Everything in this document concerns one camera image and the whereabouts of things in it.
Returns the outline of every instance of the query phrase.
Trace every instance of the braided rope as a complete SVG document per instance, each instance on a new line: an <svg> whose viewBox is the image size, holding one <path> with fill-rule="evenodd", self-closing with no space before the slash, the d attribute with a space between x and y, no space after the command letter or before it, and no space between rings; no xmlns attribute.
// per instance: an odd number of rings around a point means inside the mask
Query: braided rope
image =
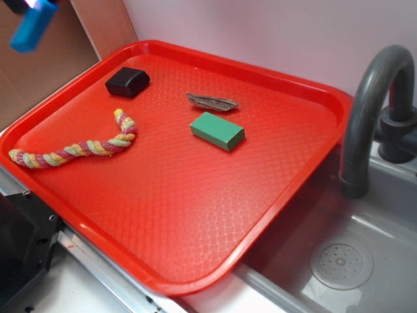
<svg viewBox="0 0 417 313"><path fill-rule="evenodd" d="M61 166L77 157L87 157L89 155L111 156L113 153L120 153L124 148L129 147L132 140L135 139L137 128L135 122L123 110L117 109L114 114L116 123L122 133L106 142L88 140L87 142L73 143L70 147L65 147L63 150L48 155L36 155L26 153L21 149L13 149L10 150L8 155L13 162L26 168L52 168Z"/></svg>

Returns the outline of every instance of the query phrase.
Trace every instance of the green sponge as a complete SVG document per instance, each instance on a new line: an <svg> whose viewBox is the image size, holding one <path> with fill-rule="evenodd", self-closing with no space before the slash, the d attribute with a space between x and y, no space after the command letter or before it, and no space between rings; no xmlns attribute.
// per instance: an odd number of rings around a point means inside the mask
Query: green sponge
<svg viewBox="0 0 417 313"><path fill-rule="evenodd" d="M231 151L245 138L243 127L209 112L201 114L190 126L194 135L226 151Z"/></svg>

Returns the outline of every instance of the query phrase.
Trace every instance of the sink basin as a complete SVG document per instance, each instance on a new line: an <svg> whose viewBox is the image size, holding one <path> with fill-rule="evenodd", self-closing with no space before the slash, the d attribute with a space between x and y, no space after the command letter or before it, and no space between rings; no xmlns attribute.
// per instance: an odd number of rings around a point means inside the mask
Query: sink basin
<svg viewBox="0 0 417 313"><path fill-rule="evenodd" d="M415 312L417 177L371 157L369 194L339 191L330 153L248 251L238 275L289 312Z"/></svg>

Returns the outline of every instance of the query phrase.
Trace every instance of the gray faucet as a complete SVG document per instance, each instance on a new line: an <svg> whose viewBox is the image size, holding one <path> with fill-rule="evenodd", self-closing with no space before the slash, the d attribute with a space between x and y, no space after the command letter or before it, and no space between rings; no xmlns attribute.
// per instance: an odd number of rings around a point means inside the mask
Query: gray faucet
<svg viewBox="0 0 417 313"><path fill-rule="evenodd" d="M379 154L389 162L404 163L417 155L413 89L411 53L397 45L381 50L360 82L346 129L339 173L346 197L361 198L368 192L373 139L381 142ZM388 91L389 105L381 111Z"/></svg>

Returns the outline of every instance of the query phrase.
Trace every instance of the plastic tray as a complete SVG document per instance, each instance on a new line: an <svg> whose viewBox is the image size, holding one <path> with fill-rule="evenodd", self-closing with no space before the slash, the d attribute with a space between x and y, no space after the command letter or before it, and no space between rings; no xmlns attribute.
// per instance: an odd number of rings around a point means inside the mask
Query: plastic tray
<svg viewBox="0 0 417 313"><path fill-rule="evenodd" d="M145 70L136 98L104 83L121 67ZM240 105L215 113L245 129L231 152L196 136L204 110L186 93ZM341 138L350 98L329 86L158 41L103 60L14 123L0 163L82 236L144 285L166 295L227 274ZM28 170L8 158L50 153L119 133L122 108L139 134L122 153Z"/></svg>

